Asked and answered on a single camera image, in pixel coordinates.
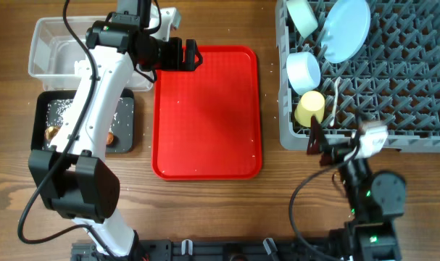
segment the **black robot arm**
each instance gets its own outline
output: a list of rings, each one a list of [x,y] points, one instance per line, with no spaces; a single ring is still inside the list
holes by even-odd
[[[356,146],[361,150],[369,145],[363,142],[369,138],[363,138],[375,128],[383,126],[361,123],[357,134],[348,142],[329,144],[320,124],[313,118],[307,153],[323,153],[321,165],[340,164]],[[372,173],[364,157],[345,162],[339,167],[339,176],[354,219],[345,222],[344,228],[330,231],[328,254],[353,256],[356,261],[401,260],[394,219],[404,214],[405,179],[389,170]]]

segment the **wooden table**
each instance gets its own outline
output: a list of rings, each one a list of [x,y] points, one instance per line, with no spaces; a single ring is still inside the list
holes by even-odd
[[[278,131],[278,50],[275,1],[160,0],[183,16],[181,38],[200,45],[245,45],[260,69],[263,169],[250,181],[165,182],[153,174],[151,128],[153,91],[136,94],[136,140],[131,153],[109,155],[107,164],[121,182],[120,208],[142,239],[278,239],[293,236],[287,208],[293,189],[318,170],[318,157],[286,151]],[[30,138],[41,83],[27,71],[36,21],[62,13],[62,0],[0,0],[0,260],[68,260],[71,243],[88,241],[73,231],[38,246],[21,244],[17,222],[36,188],[28,171]],[[73,1],[69,15],[106,15],[116,0]],[[374,171],[391,169],[408,182],[404,217],[396,221],[404,260],[440,260],[440,154],[384,151],[370,159]],[[305,236],[324,236],[349,219],[347,200],[331,174],[311,182],[296,203]],[[72,223],[37,201],[25,234],[40,238]]]

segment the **dish rack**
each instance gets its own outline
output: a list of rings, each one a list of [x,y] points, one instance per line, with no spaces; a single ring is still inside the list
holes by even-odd
[[[368,0],[371,24],[362,48],[350,60],[331,64],[324,58],[321,30],[336,0],[309,0],[318,29],[306,39],[297,32],[286,7],[275,7],[276,45],[280,55],[279,130],[284,148],[305,150],[310,129],[300,126],[294,110],[300,96],[289,83],[286,59],[309,51],[318,60],[325,97],[322,127],[330,143],[349,139],[357,128],[355,112],[382,120],[389,129],[385,148],[402,152],[440,152],[440,0]],[[329,126],[334,81],[339,85],[335,124]]]

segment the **white cup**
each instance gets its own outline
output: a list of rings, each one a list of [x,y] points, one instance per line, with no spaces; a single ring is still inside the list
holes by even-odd
[[[318,28],[318,22],[308,0],[288,0],[286,5],[295,27],[303,38],[308,37]]]
[[[287,56],[287,76],[298,95],[304,95],[320,85],[320,65],[309,52],[299,52]]]

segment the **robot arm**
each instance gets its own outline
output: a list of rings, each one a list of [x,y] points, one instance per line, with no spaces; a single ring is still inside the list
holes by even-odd
[[[46,208],[63,218],[91,226],[104,243],[99,244],[90,234],[103,255],[111,252],[115,257],[139,261],[144,259],[145,251],[138,234],[116,209],[120,183],[104,164],[112,116],[134,70],[194,71],[202,63],[202,56],[195,40],[187,40],[183,52],[182,40],[169,38],[170,30],[180,22],[175,8],[164,9],[161,15],[158,4],[151,5],[151,0],[119,0],[111,18],[111,22],[96,21],[86,34],[86,46],[98,70],[94,94],[64,166],[41,191],[41,198]],[[77,124],[91,86],[89,69],[87,65],[79,70],[82,80],[49,150],[31,152],[28,166],[37,186],[65,150]],[[75,171],[68,170],[71,165],[75,165]]]
[[[387,136],[387,127],[381,122],[363,122],[349,142],[329,144],[320,124],[312,118],[307,153],[322,152],[322,166],[346,163],[339,174],[354,220],[330,231],[329,249],[334,257],[353,256],[355,261],[402,259],[394,219],[404,214],[405,179],[388,170],[372,173],[367,161],[382,149]],[[357,146],[359,153],[353,157]]]

